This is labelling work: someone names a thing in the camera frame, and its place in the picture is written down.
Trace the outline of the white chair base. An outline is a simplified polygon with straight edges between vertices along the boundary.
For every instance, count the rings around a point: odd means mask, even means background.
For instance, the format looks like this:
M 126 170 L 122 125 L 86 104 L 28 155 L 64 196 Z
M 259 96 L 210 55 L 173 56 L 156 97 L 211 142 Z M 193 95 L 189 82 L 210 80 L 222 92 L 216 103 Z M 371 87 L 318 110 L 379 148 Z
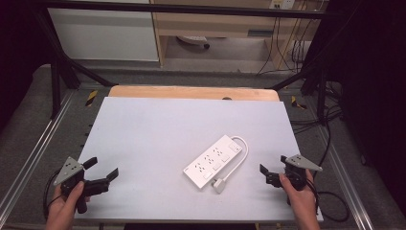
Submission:
M 178 39 L 189 44 L 202 45 L 205 49 L 210 48 L 210 44 L 205 36 L 178 36 Z

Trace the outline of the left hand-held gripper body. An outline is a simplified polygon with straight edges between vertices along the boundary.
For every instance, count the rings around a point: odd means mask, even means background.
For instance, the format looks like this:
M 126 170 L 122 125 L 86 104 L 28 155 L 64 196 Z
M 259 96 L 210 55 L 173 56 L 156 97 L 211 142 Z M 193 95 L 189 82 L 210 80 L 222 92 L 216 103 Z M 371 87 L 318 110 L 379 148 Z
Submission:
M 82 195 L 76 203 L 76 209 L 79 214 L 87 212 L 87 204 L 85 200 L 87 197 L 106 193 L 109 190 L 111 183 L 106 177 L 96 180 L 85 180 L 84 173 L 86 170 L 83 168 L 82 164 L 74 158 L 68 157 L 62 165 L 54 182 L 55 186 L 60 185 L 64 196 L 68 196 L 79 182 L 82 181 L 84 183 Z

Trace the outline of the white cabinet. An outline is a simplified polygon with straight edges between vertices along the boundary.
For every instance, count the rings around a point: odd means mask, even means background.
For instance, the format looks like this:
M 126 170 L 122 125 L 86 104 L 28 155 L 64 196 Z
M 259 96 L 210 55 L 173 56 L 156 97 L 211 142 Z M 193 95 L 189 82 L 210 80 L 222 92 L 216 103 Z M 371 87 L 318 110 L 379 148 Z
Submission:
M 49 9 L 49 14 L 70 58 L 159 59 L 150 13 Z

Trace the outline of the white power strip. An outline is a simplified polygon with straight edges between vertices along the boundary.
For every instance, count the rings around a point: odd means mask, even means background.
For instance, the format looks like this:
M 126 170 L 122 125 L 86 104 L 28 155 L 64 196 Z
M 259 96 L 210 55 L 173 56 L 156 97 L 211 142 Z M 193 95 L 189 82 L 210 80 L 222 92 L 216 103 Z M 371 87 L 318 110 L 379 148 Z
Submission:
M 237 165 L 229 171 L 224 178 L 216 177 L 237 155 L 245 150 L 245 155 L 237 163 Z M 194 183 L 194 185 L 202 189 L 209 182 L 213 183 L 217 179 L 227 178 L 233 171 L 244 161 L 248 154 L 248 146 L 246 142 L 238 137 L 222 136 L 208 149 L 195 158 L 184 170 L 183 173 Z

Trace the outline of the wooden table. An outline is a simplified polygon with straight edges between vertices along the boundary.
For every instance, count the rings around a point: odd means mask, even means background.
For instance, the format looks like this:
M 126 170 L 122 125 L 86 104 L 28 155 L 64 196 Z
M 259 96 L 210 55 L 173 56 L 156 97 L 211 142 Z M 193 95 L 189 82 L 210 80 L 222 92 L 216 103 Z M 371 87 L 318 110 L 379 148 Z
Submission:
M 116 85 L 109 97 L 126 98 L 165 98 L 165 99 L 206 99 L 234 101 L 278 102 L 280 97 L 275 90 L 242 87 L 193 87 L 193 86 L 152 86 Z

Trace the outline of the dark curtain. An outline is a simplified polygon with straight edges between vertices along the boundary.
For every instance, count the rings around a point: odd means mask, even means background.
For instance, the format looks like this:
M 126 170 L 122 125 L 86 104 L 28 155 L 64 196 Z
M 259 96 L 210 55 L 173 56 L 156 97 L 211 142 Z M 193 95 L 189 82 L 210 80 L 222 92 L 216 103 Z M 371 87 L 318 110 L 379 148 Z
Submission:
M 24 99 L 47 45 L 27 0 L 0 0 L 0 130 Z
M 330 74 L 350 130 L 406 216 L 406 0 L 362 0 Z

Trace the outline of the white power plug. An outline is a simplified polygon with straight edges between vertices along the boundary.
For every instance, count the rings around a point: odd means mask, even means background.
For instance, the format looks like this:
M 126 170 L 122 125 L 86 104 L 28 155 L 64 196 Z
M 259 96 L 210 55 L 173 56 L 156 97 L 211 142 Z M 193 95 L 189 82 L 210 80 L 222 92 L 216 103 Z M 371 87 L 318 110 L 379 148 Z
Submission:
M 226 181 L 224 179 L 217 179 L 212 183 L 214 190 L 221 194 L 226 186 Z

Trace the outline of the aluminium rail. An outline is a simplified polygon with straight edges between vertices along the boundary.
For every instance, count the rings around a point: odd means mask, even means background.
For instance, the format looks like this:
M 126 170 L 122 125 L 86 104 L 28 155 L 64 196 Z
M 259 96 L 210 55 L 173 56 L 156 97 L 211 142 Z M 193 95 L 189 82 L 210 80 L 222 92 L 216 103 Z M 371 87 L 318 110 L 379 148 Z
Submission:
M 72 98 L 75 94 L 75 91 L 68 90 L 67 93 L 64 95 L 60 111 L 56 114 L 54 119 L 51 119 L 47 123 L 40 137 L 36 141 L 35 146 L 30 151 L 30 155 L 27 157 L 24 165 L 21 167 L 18 175 L 12 182 L 5 196 L 1 199 L 0 216 L 6 216 L 13 209 L 18 198 L 20 198 L 44 151 L 51 142 L 57 128 L 64 118 L 64 115 L 69 109 Z
M 332 141 L 328 140 L 329 134 L 325 126 L 319 126 L 318 130 L 324 143 L 327 147 L 327 154 L 331 167 L 333 168 L 337 180 L 340 184 L 347 204 L 349 205 L 352 216 L 358 226 L 359 230 L 374 230 L 372 221 L 368 212 L 366 211 L 362 200 L 355 189 L 355 186 L 347 172 L 343 162 L 341 161 L 338 151 L 334 147 Z

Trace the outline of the black metal frame leg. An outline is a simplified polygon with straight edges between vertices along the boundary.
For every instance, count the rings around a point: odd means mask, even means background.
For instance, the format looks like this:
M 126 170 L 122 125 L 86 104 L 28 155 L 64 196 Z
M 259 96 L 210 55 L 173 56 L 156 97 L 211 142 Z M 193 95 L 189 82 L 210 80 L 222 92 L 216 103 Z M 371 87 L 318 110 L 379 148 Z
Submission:
M 328 25 L 329 22 L 326 20 L 320 22 L 301 70 L 288 79 L 270 86 L 270 89 L 279 91 L 298 80 L 304 80 L 301 88 L 303 95 L 311 95 L 314 91 L 318 92 L 316 117 L 322 121 L 322 124 L 325 124 L 327 121 L 324 111 L 327 95 L 326 48 L 329 42 Z
M 47 44 L 50 46 L 50 62 L 51 62 L 51 80 L 52 80 L 52 115 L 54 119 L 61 110 L 61 88 L 60 81 L 64 81 L 69 89 L 78 89 L 80 87 L 79 77 L 76 71 L 90 78 L 91 80 L 100 83 L 103 86 L 115 86 L 115 82 L 111 82 L 93 73 L 89 69 L 80 65 L 75 60 L 68 57 L 64 52 L 58 39 L 56 29 L 53 25 L 51 16 L 44 8 L 39 8 L 34 13 L 35 21 L 37 22 L 42 33 L 44 33 Z

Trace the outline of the white wall socket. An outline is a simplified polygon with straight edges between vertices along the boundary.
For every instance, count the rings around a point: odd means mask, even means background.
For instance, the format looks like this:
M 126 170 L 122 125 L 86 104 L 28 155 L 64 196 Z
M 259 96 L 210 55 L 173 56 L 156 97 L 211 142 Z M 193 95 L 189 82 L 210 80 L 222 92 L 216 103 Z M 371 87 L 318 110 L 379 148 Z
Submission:
M 276 10 L 291 10 L 295 0 L 271 0 L 270 8 Z

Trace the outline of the white table board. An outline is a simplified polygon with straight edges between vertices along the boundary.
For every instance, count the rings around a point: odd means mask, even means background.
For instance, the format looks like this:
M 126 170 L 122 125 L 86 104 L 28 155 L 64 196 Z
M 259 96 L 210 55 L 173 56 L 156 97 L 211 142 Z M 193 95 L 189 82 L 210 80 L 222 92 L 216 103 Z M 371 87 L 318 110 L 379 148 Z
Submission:
M 226 186 L 198 189 L 183 170 L 222 136 L 248 147 L 222 172 Z M 80 155 L 97 157 L 85 176 L 119 172 L 92 197 L 86 220 L 107 222 L 272 222 L 292 220 L 283 190 L 260 167 L 279 173 L 281 156 L 299 152 L 281 102 L 107 97 Z

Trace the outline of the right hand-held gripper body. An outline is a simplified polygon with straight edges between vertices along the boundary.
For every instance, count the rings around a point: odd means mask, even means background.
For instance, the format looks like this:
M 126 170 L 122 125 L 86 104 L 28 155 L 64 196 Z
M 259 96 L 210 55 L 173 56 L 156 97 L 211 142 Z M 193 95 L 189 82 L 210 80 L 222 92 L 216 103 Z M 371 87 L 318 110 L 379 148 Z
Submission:
M 284 174 L 289 179 L 291 185 L 297 190 L 301 191 L 306 186 L 306 173 L 305 170 L 312 170 L 315 172 L 321 172 L 323 168 L 316 165 L 300 154 L 287 157 L 284 168 Z M 265 176 L 267 184 L 271 184 L 276 188 L 281 188 L 282 183 L 280 177 L 276 172 L 269 172 Z

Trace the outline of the black metal crossbar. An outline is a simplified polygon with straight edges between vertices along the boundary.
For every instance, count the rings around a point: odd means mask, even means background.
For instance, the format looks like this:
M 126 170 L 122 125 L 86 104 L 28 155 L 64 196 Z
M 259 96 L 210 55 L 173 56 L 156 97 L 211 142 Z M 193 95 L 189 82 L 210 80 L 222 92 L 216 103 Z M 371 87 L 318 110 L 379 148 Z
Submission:
M 191 5 L 164 5 L 119 2 L 94 2 L 72 0 L 38 0 L 37 3 L 45 8 L 118 11 L 118 12 L 164 12 L 214 15 L 239 15 L 279 18 L 330 19 L 339 17 L 339 13 L 325 11 L 292 11 L 292 10 L 261 10 L 252 8 L 210 7 Z

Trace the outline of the wooden desk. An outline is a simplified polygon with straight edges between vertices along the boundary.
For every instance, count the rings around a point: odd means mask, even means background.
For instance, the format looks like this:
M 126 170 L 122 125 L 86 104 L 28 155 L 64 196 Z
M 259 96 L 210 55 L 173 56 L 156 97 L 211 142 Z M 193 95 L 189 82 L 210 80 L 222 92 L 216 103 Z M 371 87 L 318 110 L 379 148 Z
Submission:
M 152 4 L 210 7 L 270 8 L 271 0 L 149 0 Z M 295 0 L 291 10 L 314 11 L 317 0 Z M 274 66 L 287 66 L 288 51 L 296 41 L 310 42 L 320 25 L 318 19 L 266 18 L 257 16 L 155 12 L 155 32 L 164 36 L 259 38 L 265 41 Z

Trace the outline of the person's left hand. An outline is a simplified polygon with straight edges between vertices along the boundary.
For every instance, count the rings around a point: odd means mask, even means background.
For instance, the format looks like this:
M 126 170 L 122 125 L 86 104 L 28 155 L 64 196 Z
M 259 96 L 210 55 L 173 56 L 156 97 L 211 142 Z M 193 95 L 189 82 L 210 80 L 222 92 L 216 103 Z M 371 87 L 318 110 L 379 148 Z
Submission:
M 82 195 L 84 183 L 79 182 L 68 196 L 64 196 L 60 185 L 55 187 L 53 202 L 49 206 L 49 216 L 45 230 L 72 230 L 76 203 Z

